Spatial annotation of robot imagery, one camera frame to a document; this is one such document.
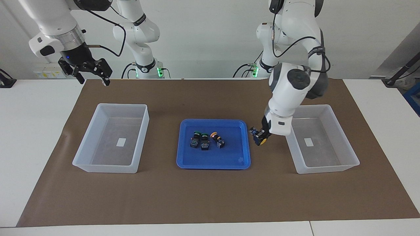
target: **clear plastic bin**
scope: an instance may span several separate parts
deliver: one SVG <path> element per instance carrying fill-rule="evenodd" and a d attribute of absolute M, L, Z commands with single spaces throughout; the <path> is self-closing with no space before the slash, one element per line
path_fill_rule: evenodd
<path fill-rule="evenodd" d="M 329 105 L 299 106 L 287 144 L 299 174 L 344 171 L 360 164 Z"/>
<path fill-rule="evenodd" d="M 146 105 L 99 104 L 73 165 L 87 172 L 136 173 L 148 124 Z"/>

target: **green led indicator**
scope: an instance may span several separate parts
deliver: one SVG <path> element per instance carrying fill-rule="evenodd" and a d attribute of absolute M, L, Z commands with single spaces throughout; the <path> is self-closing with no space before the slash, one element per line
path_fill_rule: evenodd
<path fill-rule="evenodd" d="M 256 78 L 258 76 L 258 70 L 259 70 L 259 68 L 256 67 L 256 66 L 253 68 L 253 70 L 252 70 L 252 76 L 254 78 Z"/>
<path fill-rule="evenodd" d="M 162 72 L 162 69 L 161 68 L 159 68 L 159 67 L 157 67 L 157 75 L 159 76 L 159 77 L 162 77 L 163 76 L 163 72 Z"/>

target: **white label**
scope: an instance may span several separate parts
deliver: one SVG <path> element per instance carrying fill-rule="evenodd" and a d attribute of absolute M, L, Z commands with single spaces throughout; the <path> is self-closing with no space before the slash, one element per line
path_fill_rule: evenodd
<path fill-rule="evenodd" d="M 305 143 L 306 143 L 307 147 L 313 147 L 314 146 L 314 143 L 312 142 L 311 138 L 305 139 Z"/>
<path fill-rule="evenodd" d="M 126 139 L 124 138 L 119 138 L 118 142 L 117 142 L 117 147 L 123 147 L 124 144 L 126 144 Z"/>

